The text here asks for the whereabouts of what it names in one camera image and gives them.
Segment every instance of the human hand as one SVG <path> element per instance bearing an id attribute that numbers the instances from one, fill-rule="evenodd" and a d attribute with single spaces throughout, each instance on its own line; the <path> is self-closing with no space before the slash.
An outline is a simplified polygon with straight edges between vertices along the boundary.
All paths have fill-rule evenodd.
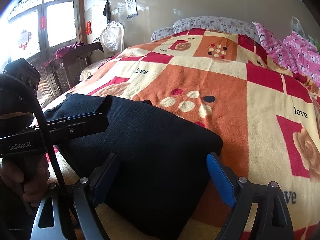
<path id="1" fill-rule="evenodd" d="M 23 186 L 23 199 L 30 202 L 32 207 L 39 206 L 45 191 L 47 190 L 47 181 L 50 176 L 48 171 L 49 164 L 45 155 L 42 155 L 37 165 L 37 174 Z M 11 188 L 15 193 L 18 193 L 16 188 L 17 183 L 22 183 L 24 175 L 15 163 L 7 159 L 0 160 L 0 177 L 2 181 Z"/>

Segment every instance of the metal screw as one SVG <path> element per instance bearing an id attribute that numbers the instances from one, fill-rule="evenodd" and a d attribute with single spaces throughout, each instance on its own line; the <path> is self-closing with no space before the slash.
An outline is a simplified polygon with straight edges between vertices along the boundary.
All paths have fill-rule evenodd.
<path id="1" fill-rule="evenodd" d="M 88 178 L 84 177 L 80 179 L 81 184 L 86 184 L 88 182 Z"/>
<path id="2" fill-rule="evenodd" d="M 271 187 L 278 187 L 278 183 L 276 183 L 275 181 L 271 182 Z"/>
<path id="3" fill-rule="evenodd" d="M 240 178 L 239 178 L 239 181 L 240 181 L 241 183 L 246 183 L 246 182 L 248 182 L 247 178 L 245 178 L 245 177 L 240 177 Z"/>
<path id="4" fill-rule="evenodd" d="M 49 184 L 49 189 L 54 189 L 57 186 L 57 183 L 53 182 Z"/>

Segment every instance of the blue gripper pad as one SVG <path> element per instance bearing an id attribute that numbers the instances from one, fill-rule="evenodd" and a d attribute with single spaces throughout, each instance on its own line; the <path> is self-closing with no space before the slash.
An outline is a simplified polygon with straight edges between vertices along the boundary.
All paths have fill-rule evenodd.
<path id="1" fill-rule="evenodd" d="M 233 185 L 212 154 L 207 156 L 207 167 L 222 202 L 233 208 L 236 204 Z"/>

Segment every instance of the black cable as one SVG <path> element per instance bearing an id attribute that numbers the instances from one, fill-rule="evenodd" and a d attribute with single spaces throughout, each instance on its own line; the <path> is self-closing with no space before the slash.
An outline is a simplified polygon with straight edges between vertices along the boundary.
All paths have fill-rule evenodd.
<path id="1" fill-rule="evenodd" d="M 5 240 L 17 240 L 9 231 L 7 228 L 7 225 L 0 217 L 0 234 L 2 237 L 5 237 Z"/>
<path id="2" fill-rule="evenodd" d="M 62 189 L 62 192 L 65 195 L 67 195 L 66 184 L 64 182 L 57 157 L 54 153 L 53 144 L 51 142 L 50 132 L 47 125 L 47 120 L 44 117 L 44 113 L 41 109 L 41 106 L 36 96 L 20 80 L 6 74 L 0 74 L 0 86 L 6 89 L 12 90 L 22 97 L 25 97 L 28 103 L 31 105 L 32 110 L 38 121 L 39 128 L 41 130 L 42 137 L 44 139 L 44 144 L 47 148 L 49 159 L 50 159 L 52 168 L 54 170 L 54 173 L 56 174 L 59 186 Z"/>

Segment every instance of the bed sheet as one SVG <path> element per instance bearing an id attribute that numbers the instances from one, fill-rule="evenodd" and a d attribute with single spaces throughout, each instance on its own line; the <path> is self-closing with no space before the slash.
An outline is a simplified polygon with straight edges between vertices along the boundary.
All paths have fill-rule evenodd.
<path id="1" fill-rule="evenodd" d="M 319 93 L 304 84 L 305 76 L 274 63 L 246 35 L 190 29 L 125 49 L 69 93 L 148 99 L 217 133 L 222 162 L 238 176 L 279 183 L 300 240 L 320 220 Z M 57 158 L 66 183 L 74 183 L 77 175 L 59 152 Z M 256 210 L 252 205 L 242 240 Z M 214 239 L 229 211 L 210 181 L 179 239 Z M 111 239 L 155 239 L 105 204 L 97 212 Z"/>

